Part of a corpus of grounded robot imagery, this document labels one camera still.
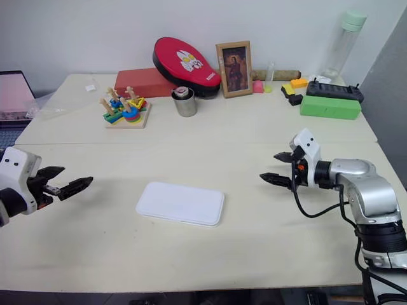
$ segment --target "small pink object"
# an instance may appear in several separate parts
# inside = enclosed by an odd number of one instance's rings
[[[254,81],[253,82],[253,92],[254,93],[263,93],[263,82],[262,81]]]

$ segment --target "painting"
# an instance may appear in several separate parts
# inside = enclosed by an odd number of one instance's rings
[[[250,41],[216,45],[224,97],[251,94]]]

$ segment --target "cartoon print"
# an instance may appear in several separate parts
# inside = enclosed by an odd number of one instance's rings
[[[194,68],[199,69],[203,66],[200,60],[197,60],[195,56],[187,51],[179,50],[177,56],[181,59],[181,65],[189,72],[192,72]]]

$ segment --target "white table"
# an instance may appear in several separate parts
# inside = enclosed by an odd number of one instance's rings
[[[95,180],[66,202],[18,215],[0,230],[0,289],[157,292],[361,282],[353,262],[356,238],[339,211],[307,219],[287,189],[259,178],[289,174],[289,165],[272,158],[288,144],[18,147],[42,156],[43,166],[66,167],[55,186],[88,175]],[[321,148],[326,160],[372,161],[407,211],[407,194],[378,144]],[[135,205],[151,181],[224,192],[220,224],[206,228],[138,215]],[[299,193],[310,213],[338,202],[334,191],[301,187]]]
[[[198,112],[190,118],[178,115],[170,97],[149,98],[153,108],[143,130],[110,130],[104,127],[104,108],[99,98],[114,86],[116,75],[72,74],[58,89],[42,116],[25,129],[17,144],[206,144],[287,143],[304,127],[320,143],[376,142],[363,114],[356,120],[300,116],[276,82],[274,91],[245,97],[199,100]],[[97,85],[86,92],[85,86]],[[50,118],[50,109],[62,110]]]

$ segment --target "stainless steel cup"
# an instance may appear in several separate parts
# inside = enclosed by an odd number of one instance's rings
[[[178,113],[181,116],[193,116],[197,113],[195,93],[191,88],[178,87],[172,90],[171,97],[176,103]]]

